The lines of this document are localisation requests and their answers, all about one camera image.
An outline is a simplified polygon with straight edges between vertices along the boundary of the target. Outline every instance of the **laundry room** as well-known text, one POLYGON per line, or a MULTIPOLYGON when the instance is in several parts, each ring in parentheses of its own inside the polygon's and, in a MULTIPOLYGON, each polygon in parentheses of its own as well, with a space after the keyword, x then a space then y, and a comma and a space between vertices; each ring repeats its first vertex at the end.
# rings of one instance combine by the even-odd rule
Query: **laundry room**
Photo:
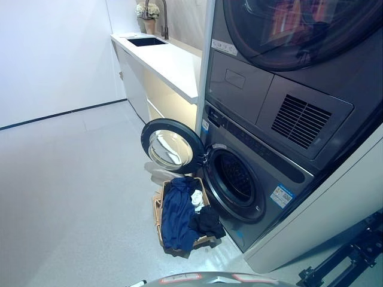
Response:
POLYGON ((3 1, 0 286, 383 287, 382 9, 3 1))

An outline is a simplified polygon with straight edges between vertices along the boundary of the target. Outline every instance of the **black tripod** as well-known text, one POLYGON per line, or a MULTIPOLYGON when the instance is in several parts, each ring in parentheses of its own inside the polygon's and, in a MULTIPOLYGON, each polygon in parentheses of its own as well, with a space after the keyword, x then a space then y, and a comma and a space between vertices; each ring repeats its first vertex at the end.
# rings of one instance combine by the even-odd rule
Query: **black tripod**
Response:
POLYGON ((373 267, 375 259, 382 253, 382 214, 377 212, 368 217, 367 228, 349 243, 323 261, 317 268, 311 267, 299 273, 302 279, 296 285, 302 287, 319 287, 323 277, 329 274, 346 257, 351 265, 343 271, 328 287, 347 287, 353 283, 368 267, 373 267))

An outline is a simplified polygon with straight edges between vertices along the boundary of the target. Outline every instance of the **blue clothing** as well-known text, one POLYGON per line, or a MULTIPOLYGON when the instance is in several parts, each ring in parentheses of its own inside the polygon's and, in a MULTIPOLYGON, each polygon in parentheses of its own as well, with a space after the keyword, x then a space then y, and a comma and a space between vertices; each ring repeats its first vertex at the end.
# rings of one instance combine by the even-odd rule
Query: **blue clothing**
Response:
POLYGON ((189 227, 190 218, 195 214, 189 195, 193 184, 195 182, 188 177, 175 178, 165 189, 161 227, 165 248, 190 251, 199 238, 198 233, 189 227))

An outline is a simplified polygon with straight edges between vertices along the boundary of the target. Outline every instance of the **dryer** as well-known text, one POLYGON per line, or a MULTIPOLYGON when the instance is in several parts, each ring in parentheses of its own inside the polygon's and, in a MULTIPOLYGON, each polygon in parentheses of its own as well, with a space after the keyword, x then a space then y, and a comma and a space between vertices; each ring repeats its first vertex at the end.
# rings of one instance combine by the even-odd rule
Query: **dryer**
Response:
POLYGON ((382 122, 382 0, 216 0, 205 99, 311 173, 382 122))
POLYGON ((160 167, 196 173, 220 221, 245 252, 297 200, 314 176, 206 103, 203 133, 156 119, 141 143, 160 167))

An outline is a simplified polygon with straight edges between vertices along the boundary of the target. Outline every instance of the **potted plant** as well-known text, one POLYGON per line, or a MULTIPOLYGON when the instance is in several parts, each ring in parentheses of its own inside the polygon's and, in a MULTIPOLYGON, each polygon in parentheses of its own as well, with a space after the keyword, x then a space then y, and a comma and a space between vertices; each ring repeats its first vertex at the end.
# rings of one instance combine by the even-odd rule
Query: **potted plant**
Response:
POLYGON ((147 34, 154 35, 156 31, 156 19, 160 14, 160 9, 156 4, 148 3, 147 13, 145 15, 145 3, 140 2, 136 6, 137 18, 141 19, 145 24, 145 31, 147 34))

